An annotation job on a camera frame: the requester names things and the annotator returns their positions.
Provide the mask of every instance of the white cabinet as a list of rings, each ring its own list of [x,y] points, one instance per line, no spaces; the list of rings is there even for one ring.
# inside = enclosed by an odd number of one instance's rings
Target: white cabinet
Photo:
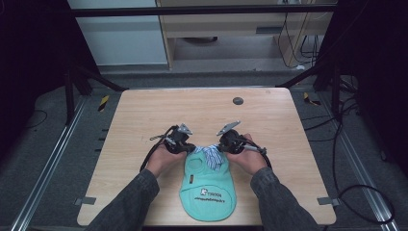
[[[333,3],[337,0],[293,0],[291,4]],[[281,0],[156,0],[159,7],[276,5]],[[163,15],[160,17],[167,59],[172,66],[175,40],[194,37],[275,36],[287,65],[307,35],[324,35],[331,13],[237,13]]]
[[[156,7],[154,0],[68,0],[72,9]],[[96,64],[167,64],[158,16],[83,17],[78,24]]]

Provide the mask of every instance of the table surface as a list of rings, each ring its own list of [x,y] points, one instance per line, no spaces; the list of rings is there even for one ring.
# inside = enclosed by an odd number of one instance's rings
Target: table surface
[[[233,99],[241,97],[243,104]],[[167,89],[127,90],[122,93],[105,140],[78,223],[88,225],[96,215],[139,173],[147,152],[155,144],[151,137],[170,126],[185,123],[193,132],[188,142],[198,146],[218,143],[216,133],[227,123],[240,120],[235,129],[250,133],[268,150],[275,174],[288,187],[318,224],[336,220],[331,205],[319,205],[326,197],[318,166],[307,142],[292,96],[287,89]],[[158,178],[161,188],[152,202],[145,225],[261,225],[258,199],[249,186],[251,176],[230,164],[237,206],[227,219],[217,222],[195,220],[184,211],[179,190],[184,163]]]

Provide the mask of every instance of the gray floor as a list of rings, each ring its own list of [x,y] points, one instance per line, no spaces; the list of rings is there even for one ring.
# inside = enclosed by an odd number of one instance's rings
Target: gray floor
[[[135,89],[274,86],[291,79],[300,72],[283,65],[279,58],[279,50],[272,38],[218,38],[216,42],[208,42],[206,38],[189,38],[179,39],[177,47],[174,67],[171,70],[144,69],[137,74],[111,73],[106,77],[123,87]],[[329,92],[314,94],[310,88],[311,83],[313,78],[291,89],[293,101],[302,119],[324,116],[302,120],[305,128],[319,124],[330,117],[323,105],[316,106],[303,100],[304,91],[310,92],[313,99],[319,101],[324,101],[329,94]],[[73,202],[86,193],[99,156],[99,149],[103,146],[100,138],[106,137],[105,129],[110,126],[120,97],[119,92],[108,90],[93,81],[91,84],[94,87],[92,96],[86,97],[87,103],[83,115],[30,222],[32,229],[80,228],[76,222],[79,206],[74,205]],[[97,108],[101,98],[106,94],[110,96],[110,100],[104,112],[99,113]],[[342,93],[342,99],[349,96],[348,93]],[[1,167],[0,226],[2,227],[12,225],[64,129],[64,89],[56,89],[41,96],[36,108],[41,111],[34,113],[28,125],[42,122],[45,119],[44,112],[47,114],[46,119],[40,125],[24,131],[19,142],[13,147],[13,158]],[[376,187],[393,201],[396,210],[395,222],[399,229],[408,230],[407,178],[395,163],[381,161],[380,149],[370,129],[359,116],[358,110],[344,116],[343,133],[349,136]],[[329,195],[336,197],[331,171],[333,142],[321,141],[334,136],[334,124],[328,123],[318,129],[307,131],[306,134]],[[359,178],[346,152],[344,145],[339,142],[336,148],[336,170],[341,189],[359,183]],[[358,211],[374,218],[371,204],[368,203],[362,191],[350,192],[346,199]],[[386,230],[358,218],[344,205],[337,207],[336,214],[337,221],[328,230]]]

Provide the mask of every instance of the black pole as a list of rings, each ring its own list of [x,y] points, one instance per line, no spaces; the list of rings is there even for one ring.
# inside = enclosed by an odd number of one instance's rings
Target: black pole
[[[332,112],[337,120],[341,119],[339,114],[340,106],[340,65],[337,57],[333,58],[333,77],[332,77]]]
[[[68,125],[75,115],[74,109],[74,91],[69,70],[64,74],[65,83],[65,101],[66,101],[66,123]]]
[[[221,14],[221,13],[325,13],[345,10],[336,4],[296,5],[241,5],[241,6],[199,6],[199,7],[153,7],[117,9],[73,9],[70,11],[47,11],[52,14],[67,14],[74,17],[99,16],[147,16],[180,14]]]
[[[84,68],[83,66],[76,66],[76,69],[81,72],[82,74],[84,74],[85,76],[88,76],[96,81],[98,81],[99,83],[107,86],[108,88],[112,89],[112,90],[116,90],[116,91],[125,91],[128,90],[128,88],[123,88],[119,85],[116,85],[114,83],[112,83],[109,80],[104,79],[101,75],[95,74],[91,71],[89,71],[88,69]]]

